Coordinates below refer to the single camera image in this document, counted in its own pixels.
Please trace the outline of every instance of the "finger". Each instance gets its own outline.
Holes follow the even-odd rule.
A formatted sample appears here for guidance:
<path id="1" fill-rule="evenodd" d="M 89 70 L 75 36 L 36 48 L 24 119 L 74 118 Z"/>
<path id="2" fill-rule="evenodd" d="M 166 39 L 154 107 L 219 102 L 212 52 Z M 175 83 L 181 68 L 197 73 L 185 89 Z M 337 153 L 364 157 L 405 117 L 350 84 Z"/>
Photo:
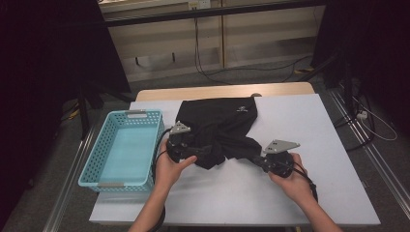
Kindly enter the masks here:
<path id="1" fill-rule="evenodd" d="M 162 162 L 163 160 L 172 160 L 168 153 L 163 153 L 158 157 L 158 162 Z"/>
<path id="2" fill-rule="evenodd" d="M 168 139 L 166 138 L 162 143 L 161 143 L 161 148 L 160 151 L 166 151 L 166 143 L 168 142 Z"/>
<path id="3" fill-rule="evenodd" d="M 188 167 L 191 164 L 195 163 L 196 160 L 198 160 L 198 157 L 191 156 L 191 157 L 188 157 L 187 159 L 183 160 L 182 162 L 180 162 L 178 165 L 184 170 L 186 167 Z"/>
<path id="4" fill-rule="evenodd" d="M 292 155 L 293 157 L 293 161 L 299 163 L 300 165 L 302 165 L 302 159 L 301 156 L 297 153 L 290 153 L 290 155 Z"/>
<path id="5" fill-rule="evenodd" d="M 301 156 L 297 153 L 291 153 L 292 157 L 293 157 L 293 161 L 298 163 L 299 165 L 294 165 L 294 167 L 300 171 L 303 171 L 305 173 L 308 174 L 308 171 L 304 168 L 304 165 L 302 164 L 302 159 Z"/>
<path id="6" fill-rule="evenodd" d="M 269 175 L 269 178 L 271 178 L 271 180 L 279 186 L 280 186 L 280 183 L 283 182 L 283 178 L 281 178 L 278 175 L 275 175 L 274 173 L 272 173 L 270 171 L 268 172 L 268 175 Z"/>

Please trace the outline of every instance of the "black cloth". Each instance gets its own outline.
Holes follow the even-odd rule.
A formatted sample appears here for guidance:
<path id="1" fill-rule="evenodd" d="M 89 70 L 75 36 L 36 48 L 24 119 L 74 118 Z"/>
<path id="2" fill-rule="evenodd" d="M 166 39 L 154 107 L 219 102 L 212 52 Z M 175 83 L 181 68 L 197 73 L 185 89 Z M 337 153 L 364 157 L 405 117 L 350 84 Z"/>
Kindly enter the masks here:
<path id="1" fill-rule="evenodd" d="M 176 122 L 189 126 L 195 135 L 190 147 L 212 145 L 212 152 L 195 164 L 210 169 L 228 159 L 260 156 L 261 146 L 247 134 L 257 118 L 254 98 L 183 101 Z"/>

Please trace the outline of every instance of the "human hand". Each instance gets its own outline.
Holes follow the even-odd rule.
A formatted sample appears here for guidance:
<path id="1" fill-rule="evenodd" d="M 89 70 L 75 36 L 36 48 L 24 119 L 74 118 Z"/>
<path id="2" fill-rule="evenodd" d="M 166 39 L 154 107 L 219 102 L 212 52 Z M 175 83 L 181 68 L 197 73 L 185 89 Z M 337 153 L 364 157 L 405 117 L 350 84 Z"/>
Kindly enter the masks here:
<path id="1" fill-rule="evenodd" d="M 165 187 L 171 189 L 171 187 L 178 181 L 181 176 L 182 171 L 196 162 L 197 157 L 192 156 L 181 162 L 174 162 L 169 154 L 166 152 L 166 142 L 165 140 L 161 144 L 161 153 L 157 161 L 156 167 L 156 186 Z"/>
<path id="2" fill-rule="evenodd" d="M 299 154 L 296 153 L 291 153 L 291 155 L 293 157 L 293 160 L 300 164 L 302 168 L 304 168 L 302 165 L 301 156 L 299 156 Z M 295 164 L 294 167 L 302 172 L 305 171 L 306 173 L 308 173 L 305 170 L 305 168 L 304 170 L 302 170 L 302 168 L 299 165 Z M 296 173 L 294 171 L 287 178 L 281 178 L 280 176 L 275 175 L 272 172 L 268 172 L 268 175 L 271 178 L 271 180 L 277 185 L 279 185 L 284 191 L 284 193 L 297 204 L 310 198 L 313 199 L 313 195 L 311 193 L 307 179 L 299 173 Z"/>

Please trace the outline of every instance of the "electrical outlet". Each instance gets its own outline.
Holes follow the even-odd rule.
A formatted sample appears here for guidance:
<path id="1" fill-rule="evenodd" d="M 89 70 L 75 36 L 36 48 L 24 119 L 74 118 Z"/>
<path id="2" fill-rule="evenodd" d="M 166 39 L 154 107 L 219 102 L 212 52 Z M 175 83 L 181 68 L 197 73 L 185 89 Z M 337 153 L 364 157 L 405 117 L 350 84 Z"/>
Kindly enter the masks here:
<path id="1" fill-rule="evenodd" d="M 211 8 L 211 0 L 199 0 L 198 1 L 199 9 L 210 9 Z"/>
<path id="2" fill-rule="evenodd" d="M 366 119 L 367 118 L 367 112 L 362 111 L 362 112 L 358 113 L 357 118 L 358 119 Z"/>
<path id="3" fill-rule="evenodd" d="M 193 11 L 199 9 L 198 1 L 189 1 L 188 2 L 188 10 Z"/>

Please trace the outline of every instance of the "plastic basket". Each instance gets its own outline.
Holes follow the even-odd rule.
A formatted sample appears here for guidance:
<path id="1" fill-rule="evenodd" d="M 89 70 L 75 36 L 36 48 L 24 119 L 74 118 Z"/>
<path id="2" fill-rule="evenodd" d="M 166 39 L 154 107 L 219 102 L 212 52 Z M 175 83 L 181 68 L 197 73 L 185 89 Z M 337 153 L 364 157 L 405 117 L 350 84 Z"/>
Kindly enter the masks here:
<path id="1" fill-rule="evenodd" d="M 162 132 L 160 110 L 108 113 L 78 184 L 93 191 L 150 191 L 151 164 Z"/>

